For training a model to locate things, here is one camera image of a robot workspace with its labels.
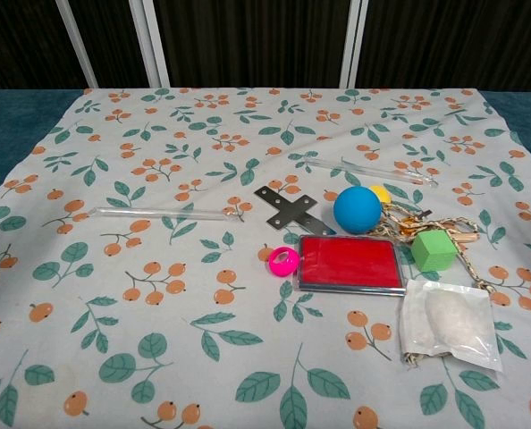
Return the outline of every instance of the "metal cross bracket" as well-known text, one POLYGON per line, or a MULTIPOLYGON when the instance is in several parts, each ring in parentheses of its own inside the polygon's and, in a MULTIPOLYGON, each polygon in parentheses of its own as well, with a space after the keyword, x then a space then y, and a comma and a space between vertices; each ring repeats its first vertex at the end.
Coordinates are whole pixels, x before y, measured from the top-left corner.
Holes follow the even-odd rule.
POLYGON ((258 189, 254 194, 279 210, 275 216, 267 220, 267 223, 272 225, 276 230, 280 230, 289 222, 294 221, 316 235, 335 234, 334 230, 319 219, 306 213, 309 208, 317 204, 313 198, 307 195, 303 195, 295 201, 290 202, 267 186, 258 189))

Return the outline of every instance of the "floral tablecloth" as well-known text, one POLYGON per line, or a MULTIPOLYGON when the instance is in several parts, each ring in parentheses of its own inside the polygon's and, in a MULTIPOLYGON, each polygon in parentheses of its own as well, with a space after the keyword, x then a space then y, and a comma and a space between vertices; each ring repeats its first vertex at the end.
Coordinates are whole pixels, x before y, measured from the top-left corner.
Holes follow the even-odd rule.
MULTIPOLYGON (((470 285, 459 264, 413 279, 470 285)), ((0 427, 531 427, 531 155, 473 89, 87 90, 0 188, 0 427), (432 175, 438 188, 308 165, 432 175), (341 231, 350 185, 481 226, 502 374, 402 362, 401 299, 304 293, 267 185, 341 231), (243 222, 89 216, 224 210, 243 222)))

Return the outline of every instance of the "glass tube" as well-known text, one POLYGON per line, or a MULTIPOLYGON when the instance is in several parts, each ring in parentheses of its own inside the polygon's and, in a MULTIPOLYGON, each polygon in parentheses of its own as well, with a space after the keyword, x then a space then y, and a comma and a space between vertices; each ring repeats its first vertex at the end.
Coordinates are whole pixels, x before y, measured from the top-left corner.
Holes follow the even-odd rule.
POLYGON ((407 181, 409 183, 414 183, 417 185, 428 185, 431 188, 436 188, 438 186, 438 182, 435 181, 431 177, 427 177, 424 174, 420 174, 418 172, 392 172, 387 170, 380 170, 378 168, 369 168, 369 167, 361 167, 359 165, 346 163, 346 162, 334 162, 334 161, 327 161, 324 159, 319 158, 312 158, 309 156, 306 156, 303 158, 303 161, 306 164, 314 165, 316 167, 322 167, 322 168, 339 168, 341 170, 345 170, 348 172, 357 172, 359 174, 364 174, 366 176, 374 176, 374 177, 380 177, 382 179, 391 179, 394 181, 407 181))
POLYGON ((183 217, 200 221, 239 221, 236 214, 226 214, 218 210, 181 210, 179 208, 130 208, 130 207, 95 207, 89 215, 105 217, 146 217, 160 218, 183 217))

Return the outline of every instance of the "blue ball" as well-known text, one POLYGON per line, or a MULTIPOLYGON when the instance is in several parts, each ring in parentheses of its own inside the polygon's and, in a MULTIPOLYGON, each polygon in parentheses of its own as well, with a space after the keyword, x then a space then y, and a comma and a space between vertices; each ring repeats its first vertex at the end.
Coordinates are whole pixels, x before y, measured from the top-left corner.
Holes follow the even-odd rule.
POLYGON ((373 229, 381 218, 381 202, 375 193, 362 186, 345 189, 333 204, 335 221, 349 234, 373 229))

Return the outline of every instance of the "yellow ball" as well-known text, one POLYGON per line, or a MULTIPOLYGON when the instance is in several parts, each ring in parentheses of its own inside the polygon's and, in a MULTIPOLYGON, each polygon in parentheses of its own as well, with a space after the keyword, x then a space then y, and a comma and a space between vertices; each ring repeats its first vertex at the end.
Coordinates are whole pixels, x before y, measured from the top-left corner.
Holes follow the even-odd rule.
POLYGON ((369 186, 369 189, 371 189, 375 193, 381 203, 389 204, 391 202, 391 196, 389 195, 389 191, 385 189, 384 186, 373 185, 369 186))

